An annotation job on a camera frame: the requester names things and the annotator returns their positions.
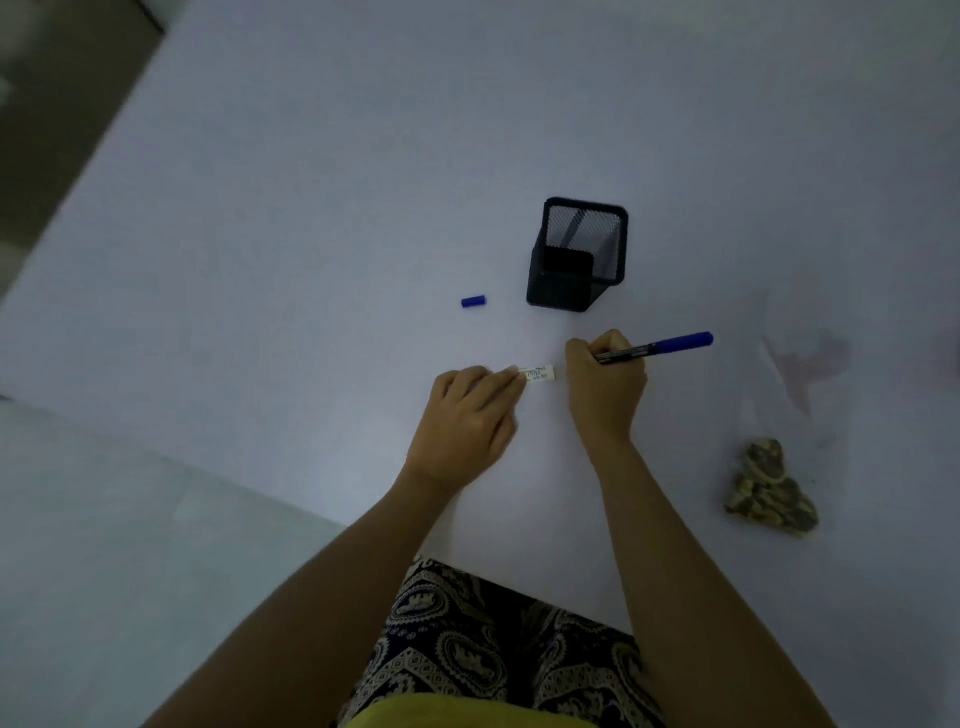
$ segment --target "pen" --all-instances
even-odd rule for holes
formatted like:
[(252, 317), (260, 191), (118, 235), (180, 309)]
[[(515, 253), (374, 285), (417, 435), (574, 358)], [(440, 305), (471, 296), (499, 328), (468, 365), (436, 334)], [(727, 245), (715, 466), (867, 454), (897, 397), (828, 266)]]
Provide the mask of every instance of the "pen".
[(615, 364), (618, 361), (632, 361), (642, 356), (656, 356), (659, 353), (685, 352), (687, 349), (700, 349), (713, 343), (713, 334), (709, 331), (664, 339), (642, 347), (624, 349), (622, 352), (600, 353), (594, 356), (601, 364)]

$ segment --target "patterned pants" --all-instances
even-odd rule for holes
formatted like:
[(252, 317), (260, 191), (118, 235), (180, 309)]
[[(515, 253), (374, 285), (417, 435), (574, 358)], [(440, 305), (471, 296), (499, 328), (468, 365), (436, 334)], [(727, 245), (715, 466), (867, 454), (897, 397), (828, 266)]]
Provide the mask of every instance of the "patterned pants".
[(420, 558), (338, 722), (390, 695), (433, 692), (602, 728), (661, 728), (660, 708), (643, 683), (630, 635)]

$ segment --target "leg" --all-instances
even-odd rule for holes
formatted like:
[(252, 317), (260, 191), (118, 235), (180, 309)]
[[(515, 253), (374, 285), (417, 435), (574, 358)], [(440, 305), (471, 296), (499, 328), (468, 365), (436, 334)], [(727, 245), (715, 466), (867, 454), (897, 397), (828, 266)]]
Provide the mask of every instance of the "leg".
[(487, 600), (494, 597), (487, 594), (489, 586), (475, 576), (418, 558), (339, 723), (404, 692), (505, 701), (507, 665), (488, 614)]
[(663, 727), (633, 637), (542, 602), (523, 617), (533, 708), (601, 728)]

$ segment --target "black mesh pen holder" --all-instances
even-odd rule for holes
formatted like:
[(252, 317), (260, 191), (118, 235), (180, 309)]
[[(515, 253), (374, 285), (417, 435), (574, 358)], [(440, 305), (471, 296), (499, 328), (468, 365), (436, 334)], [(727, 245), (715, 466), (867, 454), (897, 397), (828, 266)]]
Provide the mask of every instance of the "black mesh pen holder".
[(551, 197), (530, 259), (527, 303), (582, 312), (623, 282), (627, 210)]

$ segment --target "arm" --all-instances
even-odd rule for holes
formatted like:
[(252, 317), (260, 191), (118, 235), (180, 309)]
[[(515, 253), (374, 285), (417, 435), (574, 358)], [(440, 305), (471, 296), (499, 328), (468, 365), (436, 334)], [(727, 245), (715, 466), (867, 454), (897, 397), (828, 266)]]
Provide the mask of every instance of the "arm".
[(647, 377), (619, 331), (566, 347), (570, 410), (600, 479), (630, 622), (668, 725), (832, 726), (800, 673), (716, 567), (630, 439)]
[(423, 540), (513, 439), (525, 385), (514, 367), (439, 376), (394, 487), (247, 617), (144, 728), (335, 719)]

